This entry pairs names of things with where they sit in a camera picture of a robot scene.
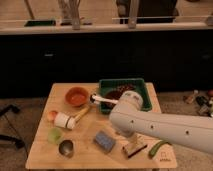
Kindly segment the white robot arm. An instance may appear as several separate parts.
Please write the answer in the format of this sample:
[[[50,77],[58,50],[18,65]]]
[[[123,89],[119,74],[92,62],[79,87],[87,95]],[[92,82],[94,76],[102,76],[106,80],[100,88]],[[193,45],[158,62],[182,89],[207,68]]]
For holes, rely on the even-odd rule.
[[[134,91],[122,94],[109,120],[123,136],[140,133],[213,154],[213,118],[141,111],[143,99]]]

